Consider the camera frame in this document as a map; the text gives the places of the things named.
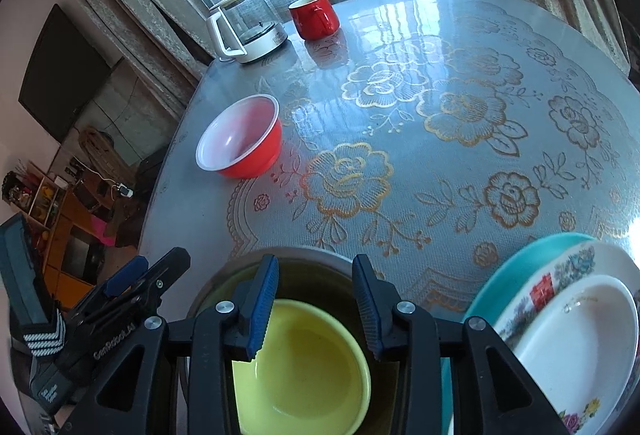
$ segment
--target teal plate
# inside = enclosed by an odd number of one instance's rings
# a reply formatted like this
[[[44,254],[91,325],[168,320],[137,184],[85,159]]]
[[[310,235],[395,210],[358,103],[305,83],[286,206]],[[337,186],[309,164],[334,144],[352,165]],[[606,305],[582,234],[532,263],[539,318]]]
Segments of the teal plate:
[[[538,269],[585,240],[594,238],[584,233],[558,233],[526,245],[502,264],[482,287],[466,310],[465,320],[470,316],[480,316],[494,325],[505,307]],[[451,369],[449,360],[445,359],[442,364],[443,434],[449,431],[452,412]]]

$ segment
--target screw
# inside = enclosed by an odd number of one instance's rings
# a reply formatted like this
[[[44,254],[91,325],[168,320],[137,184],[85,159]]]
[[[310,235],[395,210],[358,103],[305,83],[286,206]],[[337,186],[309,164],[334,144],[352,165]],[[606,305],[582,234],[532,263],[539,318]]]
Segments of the screw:
[[[229,314],[235,307],[234,303],[228,300],[216,303],[216,310],[220,312],[220,314]]]
[[[410,301],[400,301],[396,305],[398,312],[402,314],[413,314],[415,312],[415,305]]]
[[[469,318],[469,326],[473,330],[484,330],[486,327],[486,321],[484,321],[482,318],[479,318],[478,316],[473,316]]]
[[[158,316],[149,316],[145,320],[145,328],[149,330],[156,330],[160,325],[162,325],[162,319]]]

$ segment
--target black screen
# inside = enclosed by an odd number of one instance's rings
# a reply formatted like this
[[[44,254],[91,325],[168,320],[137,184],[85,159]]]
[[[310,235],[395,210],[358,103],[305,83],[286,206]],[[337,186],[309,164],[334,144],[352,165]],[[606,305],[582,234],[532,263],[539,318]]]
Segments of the black screen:
[[[18,101],[62,142],[109,73],[102,56],[56,4],[31,53]]]

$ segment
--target floral tablecloth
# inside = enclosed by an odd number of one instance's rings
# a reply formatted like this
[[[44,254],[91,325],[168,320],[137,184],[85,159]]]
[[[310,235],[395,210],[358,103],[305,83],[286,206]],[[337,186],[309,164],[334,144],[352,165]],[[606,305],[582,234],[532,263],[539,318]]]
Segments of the floral tablecloth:
[[[584,231],[637,254],[640,98],[578,32],[525,0],[336,10],[334,36],[304,43],[288,24],[281,49],[215,62],[201,82],[140,249],[191,253],[168,319],[229,258],[274,245],[367,253],[403,298],[453,319],[535,238]],[[260,92],[280,103],[273,168],[236,181],[199,170],[206,126]]]

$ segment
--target white dish with floral print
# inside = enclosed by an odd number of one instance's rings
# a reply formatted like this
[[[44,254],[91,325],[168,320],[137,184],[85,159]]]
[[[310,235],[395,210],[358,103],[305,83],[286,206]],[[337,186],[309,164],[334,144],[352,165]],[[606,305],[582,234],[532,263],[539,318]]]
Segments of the white dish with floral print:
[[[514,354],[545,392],[569,433],[595,434],[628,382],[638,348],[629,290],[606,274],[584,277],[533,320]]]
[[[589,240],[568,249],[555,260],[536,271],[522,286],[515,297],[505,307],[498,320],[492,324],[494,330],[514,350],[533,320],[542,312],[552,298],[572,283],[590,274],[607,274],[620,280],[640,305],[640,269],[626,252],[615,245]],[[622,412],[626,401],[638,385],[640,378],[640,354],[636,353],[631,376],[618,404],[609,418],[598,430],[605,434]],[[581,411],[565,412],[565,415],[581,414]],[[579,435],[585,435],[589,420],[582,425]],[[449,434],[453,433],[453,422],[449,425]]]

